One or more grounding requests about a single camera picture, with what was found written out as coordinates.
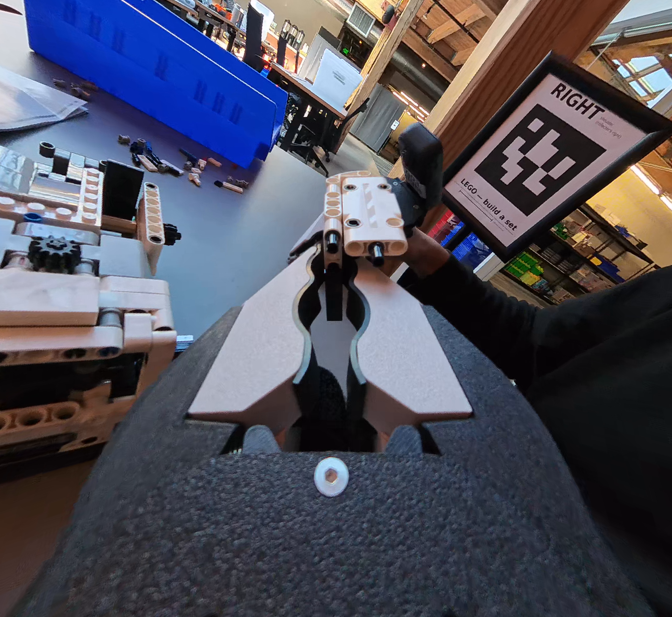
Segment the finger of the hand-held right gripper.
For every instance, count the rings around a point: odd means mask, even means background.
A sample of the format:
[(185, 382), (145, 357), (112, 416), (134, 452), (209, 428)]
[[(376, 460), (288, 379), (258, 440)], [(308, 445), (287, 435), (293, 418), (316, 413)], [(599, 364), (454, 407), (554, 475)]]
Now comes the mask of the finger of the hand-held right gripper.
[(288, 263), (297, 260), (308, 248), (323, 240), (324, 216), (319, 215), (314, 223), (299, 238), (288, 254)]

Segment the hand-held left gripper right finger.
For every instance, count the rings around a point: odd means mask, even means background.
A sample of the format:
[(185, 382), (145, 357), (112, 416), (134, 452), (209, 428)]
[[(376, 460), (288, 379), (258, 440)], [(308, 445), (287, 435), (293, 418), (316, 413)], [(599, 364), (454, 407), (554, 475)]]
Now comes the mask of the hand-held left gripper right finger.
[(424, 309), (370, 262), (358, 262), (346, 314), (356, 328), (349, 348), (350, 419), (390, 436), (399, 426), (473, 414)]

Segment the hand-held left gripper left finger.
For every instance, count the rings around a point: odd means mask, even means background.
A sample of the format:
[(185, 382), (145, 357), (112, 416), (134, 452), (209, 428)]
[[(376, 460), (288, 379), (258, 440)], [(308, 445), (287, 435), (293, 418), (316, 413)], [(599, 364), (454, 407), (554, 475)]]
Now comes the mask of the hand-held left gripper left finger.
[(266, 426), (279, 442), (316, 403), (310, 328), (321, 311), (324, 261), (310, 246), (242, 306), (188, 410), (189, 418)]

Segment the white lego panel assembly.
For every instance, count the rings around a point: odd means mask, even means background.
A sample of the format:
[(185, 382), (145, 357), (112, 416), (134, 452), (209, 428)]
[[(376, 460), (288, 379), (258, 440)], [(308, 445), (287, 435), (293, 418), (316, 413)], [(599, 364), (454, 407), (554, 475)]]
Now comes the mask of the white lego panel assembly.
[(407, 251), (401, 208), (385, 177), (358, 170), (327, 178), (322, 250), (326, 319), (341, 321), (345, 260), (367, 258), (379, 268)]

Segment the person's right forearm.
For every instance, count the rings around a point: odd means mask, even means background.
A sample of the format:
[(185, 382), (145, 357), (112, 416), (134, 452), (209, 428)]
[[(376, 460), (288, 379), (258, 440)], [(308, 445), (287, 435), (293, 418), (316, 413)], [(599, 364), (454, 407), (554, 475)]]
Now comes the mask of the person's right forearm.
[(440, 261), (406, 289), (516, 383), (634, 583), (670, 616), (671, 267), (539, 308)]

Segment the lego truck model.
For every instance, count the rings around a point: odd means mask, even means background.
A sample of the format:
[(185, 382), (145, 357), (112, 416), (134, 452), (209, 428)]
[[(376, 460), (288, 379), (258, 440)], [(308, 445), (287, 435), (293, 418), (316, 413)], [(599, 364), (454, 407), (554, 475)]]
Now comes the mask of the lego truck model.
[(142, 169), (1, 147), (1, 482), (95, 457), (169, 366), (180, 238)]

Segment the grey lego pins cluster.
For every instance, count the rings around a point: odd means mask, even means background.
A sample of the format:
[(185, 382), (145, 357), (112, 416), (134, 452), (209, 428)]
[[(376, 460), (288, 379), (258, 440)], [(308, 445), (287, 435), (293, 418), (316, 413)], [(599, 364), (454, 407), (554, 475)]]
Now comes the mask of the grey lego pins cluster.
[(70, 93), (72, 96), (89, 101), (92, 94), (97, 93), (99, 88), (93, 82), (84, 81), (80, 83), (68, 83), (66, 80), (52, 78), (53, 85), (63, 92)]

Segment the lego instruction booklet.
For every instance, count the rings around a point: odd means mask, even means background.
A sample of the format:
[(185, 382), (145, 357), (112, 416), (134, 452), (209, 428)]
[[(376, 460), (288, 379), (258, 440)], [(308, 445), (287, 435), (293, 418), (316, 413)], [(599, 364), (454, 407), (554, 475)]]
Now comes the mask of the lego instruction booklet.
[(47, 126), (87, 113), (85, 101), (1, 67), (2, 133)]

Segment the person's right hand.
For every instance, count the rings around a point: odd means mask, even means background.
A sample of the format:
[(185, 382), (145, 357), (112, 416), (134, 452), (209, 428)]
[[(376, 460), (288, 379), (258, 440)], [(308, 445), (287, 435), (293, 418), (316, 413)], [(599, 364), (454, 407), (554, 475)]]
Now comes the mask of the person's right hand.
[(382, 272), (391, 278), (402, 264), (406, 264), (408, 269), (399, 279), (402, 287), (409, 288), (441, 269), (450, 258), (448, 250), (415, 227), (407, 238), (407, 251), (398, 257), (386, 259)]

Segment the grey curtain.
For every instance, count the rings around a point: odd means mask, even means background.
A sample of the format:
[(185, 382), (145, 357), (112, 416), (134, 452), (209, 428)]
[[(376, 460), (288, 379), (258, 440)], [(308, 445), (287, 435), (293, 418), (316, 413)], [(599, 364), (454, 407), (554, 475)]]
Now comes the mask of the grey curtain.
[(379, 153), (388, 141), (393, 125), (406, 109), (405, 100), (387, 87), (377, 84), (366, 110), (356, 117), (349, 133), (372, 151)]

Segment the red shelf bin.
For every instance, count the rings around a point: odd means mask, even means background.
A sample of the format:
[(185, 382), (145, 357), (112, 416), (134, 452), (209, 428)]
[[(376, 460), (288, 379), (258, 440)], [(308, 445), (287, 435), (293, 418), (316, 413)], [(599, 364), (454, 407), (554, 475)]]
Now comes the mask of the red shelf bin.
[(462, 220), (447, 210), (429, 231), (428, 236), (446, 249), (451, 240), (464, 228)]

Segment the black office chair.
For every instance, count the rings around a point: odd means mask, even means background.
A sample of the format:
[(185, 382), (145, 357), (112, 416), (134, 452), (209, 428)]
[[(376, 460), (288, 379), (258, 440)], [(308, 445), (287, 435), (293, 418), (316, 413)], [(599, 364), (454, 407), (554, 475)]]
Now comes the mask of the black office chair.
[(290, 144), (290, 151), (303, 157), (305, 163), (313, 163), (314, 167), (327, 177), (329, 175), (327, 168), (315, 149), (321, 148), (324, 160), (330, 162), (331, 154), (336, 153), (337, 142), (345, 134), (345, 126), (358, 114), (366, 111), (369, 100), (370, 98), (366, 98), (361, 106), (345, 116), (343, 120), (337, 120), (331, 110), (320, 104), (309, 104), (310, 112), (307, 117), (300, 118), (298, 133)]

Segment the blue shelf bin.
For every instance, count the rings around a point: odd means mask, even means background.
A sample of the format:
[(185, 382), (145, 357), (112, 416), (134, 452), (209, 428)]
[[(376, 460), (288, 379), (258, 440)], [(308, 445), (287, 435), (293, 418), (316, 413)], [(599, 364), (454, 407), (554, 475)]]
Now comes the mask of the blue shelf bin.
[(475, 233), (468, 234), (452, 251), (453, 257), (465, 268), (474, 271), (492, 254)]

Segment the white storage box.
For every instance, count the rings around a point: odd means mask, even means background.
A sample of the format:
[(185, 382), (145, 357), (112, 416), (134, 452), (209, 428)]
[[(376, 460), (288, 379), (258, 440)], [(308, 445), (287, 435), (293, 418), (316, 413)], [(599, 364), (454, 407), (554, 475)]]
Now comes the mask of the white storage box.
[(344, 108), (363, 80), (359, 69), (320, 35), (310, 44), (298, 77), (313, 84), (313, 92), (335, 108)]

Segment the black framed sign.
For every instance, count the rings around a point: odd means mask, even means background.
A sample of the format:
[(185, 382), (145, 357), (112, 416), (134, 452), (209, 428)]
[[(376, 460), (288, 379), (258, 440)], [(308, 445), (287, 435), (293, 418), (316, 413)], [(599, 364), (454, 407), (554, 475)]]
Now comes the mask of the black framed sign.
[(445, 170), (442, 202), (508, 261), (670, 136), (670, 119), (549, 52)]

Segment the background desk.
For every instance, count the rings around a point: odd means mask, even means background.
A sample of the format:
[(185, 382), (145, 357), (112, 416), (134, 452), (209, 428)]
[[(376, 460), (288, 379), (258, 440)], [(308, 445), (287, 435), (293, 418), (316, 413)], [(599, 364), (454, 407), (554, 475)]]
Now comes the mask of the background desk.
[(320, 104), (332, 111), (337, 120), (343, 120), (347, 115), (347, 111), (343, 108), (335, 108), (333, 105), (327, 103), (313, 92), (313, 84), (307, 80), (303, 80), (295, 73), (284, 69), (277, 63), (270, 63), (270, 75), (268, 79), (273, 83), (282, 86), (286, 89), (288, 95), (294, 95), (298, 98), (296, 109), (288, 127), (282, 137), (280, 137), (280, 148), (284, 151), (290, 152), (290, 144), (295, 140), (298, 133), (300, 118), (306, 116), (309, 104)]

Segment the background wooden beam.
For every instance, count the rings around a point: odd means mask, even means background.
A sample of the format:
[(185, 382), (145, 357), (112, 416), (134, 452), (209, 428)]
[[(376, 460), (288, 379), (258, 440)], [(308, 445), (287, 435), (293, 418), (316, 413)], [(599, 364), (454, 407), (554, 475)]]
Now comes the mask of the background wooden beam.
[(400, 9), (393, 13), (392, 23), (383, 29), (380, 38), (362, 67), (362, 82), (353, 91), (345, 108), (353, 112), (372, 93), (375, 84), (399, 48), (403, 36), (414, 21), (424, 0), (400, 0)]

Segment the storage shelf with bins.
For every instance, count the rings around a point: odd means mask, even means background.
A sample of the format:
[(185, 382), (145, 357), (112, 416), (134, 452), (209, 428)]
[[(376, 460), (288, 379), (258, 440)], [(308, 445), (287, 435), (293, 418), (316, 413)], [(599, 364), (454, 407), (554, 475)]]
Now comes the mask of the storage shelf with bins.
[(501, 272), (545, 303), (559, 305), (660, 269), (645, 247), (605, 208), (582, 204), (537, 235)]

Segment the blue plastic bin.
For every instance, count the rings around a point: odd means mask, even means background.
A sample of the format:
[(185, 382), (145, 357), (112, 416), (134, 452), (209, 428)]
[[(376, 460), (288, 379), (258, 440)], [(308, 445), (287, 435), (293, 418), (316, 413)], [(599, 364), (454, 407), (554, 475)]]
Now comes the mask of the blue plastic bin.
[(287, 93), (156, 0), (23, 0), (31, 50), (240, 167), (275, 145)]

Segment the wooden post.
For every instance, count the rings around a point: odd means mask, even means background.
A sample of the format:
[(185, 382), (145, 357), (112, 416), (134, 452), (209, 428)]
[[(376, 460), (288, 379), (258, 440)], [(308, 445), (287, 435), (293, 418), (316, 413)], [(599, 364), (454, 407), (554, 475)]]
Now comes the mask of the wooden post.
[(508, 0), (430, 112), (447, 168), (550, 51), (574, 61), (630, 0)]

